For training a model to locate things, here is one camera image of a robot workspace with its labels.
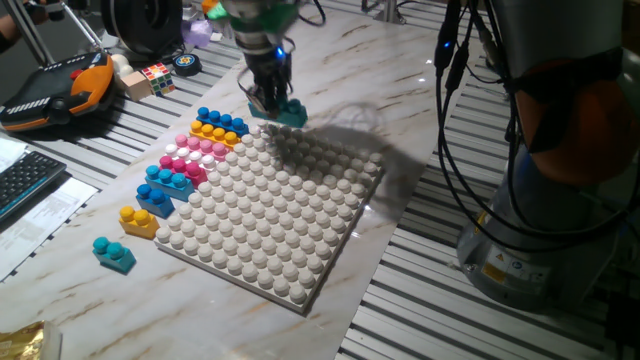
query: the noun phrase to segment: gold foil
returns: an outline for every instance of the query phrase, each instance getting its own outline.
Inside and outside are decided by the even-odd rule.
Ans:
[[[60,341],[58,330],[45,321],[38,321],[13,333],[0,333],[0,360],[59,359]]]

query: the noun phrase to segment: blue lego brick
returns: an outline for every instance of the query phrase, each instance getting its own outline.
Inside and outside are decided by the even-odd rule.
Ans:
[[[162,189],[151,189],[149,184],[138,186],[136,199],[141,208],[163,219],[169,217],[175,209],[169,195]]]
[[[189,195],[195,191],[191,180],[184,174],[173,174],[169,169],[160,170],[156,165],[147,168],[145,180],[151,189],[160,189],[172,198],[184,202],[187,202]]]
[[[300,104],[300,100],[293,99],[289,102],[286,100],[278,101],[280,103],[280,114],[276,119],[271,119],[267,116],[267,114],[260,112],[256,109],[252,103],[249,103],[249,110],[251,111],[251,116],[265,119],[265,120],[273,120],[279,122],[281,124],[301,128],[307,122],[307,108]]]
[[[93,242],[93,254],[102,266],[127,274],[136,263],[133,253],[119,242],[109,242],[106,237],[99,237]]]
[[[213,125],[213,127],[223,128],[225,131],[233,131],[238,137],[243,137],[249,133],[249,125],[245,124],[244,120],[240,118],[233,119],[229,114],[220,116],[218,111],[209,112],[206,107],[198,109],[196,120],[202,121],[204,124]]]

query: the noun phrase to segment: white marble surface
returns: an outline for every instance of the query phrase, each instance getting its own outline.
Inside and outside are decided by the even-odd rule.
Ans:
[[[249,119],[237,65],[0,285],[0,331],[51,320],[64,334],[63,359],[332,359],[436,145],[427,62],[437,34],[326,12],[324,28],[299,23],[291,32],[294,97],[307,106],[309,127],[382,152],[388,167],[306,317],[125,235],[118,224],[122,206],[137,207],[144,169],[187,133],[200,106]],[[99,266],[91,253],[98,236],[131,249],[138,263],[128,276]]]

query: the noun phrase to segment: teal lego brick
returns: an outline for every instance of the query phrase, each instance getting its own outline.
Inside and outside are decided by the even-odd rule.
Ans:
[[[93,242],[93,254],[102,266],[125,275],[136,263],[131,250],[119,242],[109,242],[106,237],[99,237]]]
[[[172,198],[184,202],[189,201],[189,195],[195,192],[193,183],[184,174],[173,174],[169,169],[160,170],[156,165],[147,168],[145,180],[152,189],[160,189]]]
[[[251,116],[266,120],[272,120],[296,128],[301,128],[304,126],[308,119],[307,108],[300,104],[300,100],[292,99],[289,102],[287,102],[286,100],[281,100],[279,101],[279,103],[280,114],[276,119],[269,118],[267,114],[260,112],[253,106],[252,103],[249,103]]]

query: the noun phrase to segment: white baseplate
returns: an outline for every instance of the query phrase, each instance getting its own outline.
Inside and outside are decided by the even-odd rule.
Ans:
[[[382,157],[288,127],[251,130],[154,242],[304,313],[380,182]]]

